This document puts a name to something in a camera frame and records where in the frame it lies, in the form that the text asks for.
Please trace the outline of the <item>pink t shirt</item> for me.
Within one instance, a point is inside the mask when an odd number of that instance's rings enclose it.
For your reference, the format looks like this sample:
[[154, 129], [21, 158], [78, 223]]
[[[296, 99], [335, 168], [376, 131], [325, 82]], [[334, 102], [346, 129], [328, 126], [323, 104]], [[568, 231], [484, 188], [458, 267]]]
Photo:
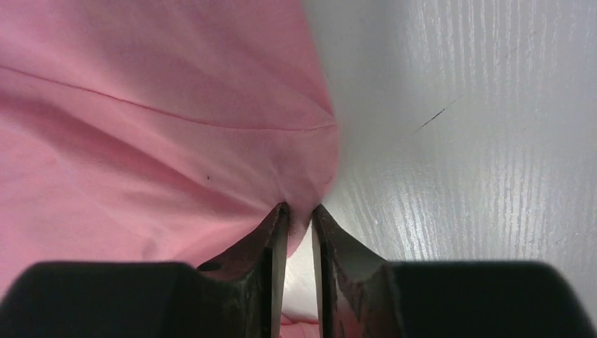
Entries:
[[337, 175], [300, 1], [1, 2], [1, 302], [48, 261], [198, 266]]

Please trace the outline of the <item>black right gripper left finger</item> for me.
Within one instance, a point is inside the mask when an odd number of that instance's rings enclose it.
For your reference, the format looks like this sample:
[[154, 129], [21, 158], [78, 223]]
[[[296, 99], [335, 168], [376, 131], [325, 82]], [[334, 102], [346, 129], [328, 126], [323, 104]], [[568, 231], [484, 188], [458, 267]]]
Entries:
[[2, 337], [278, 337], [289, 207], [192, 266], [36, 263], [1, 302]]

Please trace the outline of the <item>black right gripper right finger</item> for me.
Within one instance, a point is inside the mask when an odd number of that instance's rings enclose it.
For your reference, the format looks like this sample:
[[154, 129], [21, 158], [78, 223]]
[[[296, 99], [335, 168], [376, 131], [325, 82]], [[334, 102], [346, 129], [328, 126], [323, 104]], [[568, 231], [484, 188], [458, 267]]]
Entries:
[[388, 261], [312, 214], [322, 337], [595, 337], [583, 306], [538, 261]]

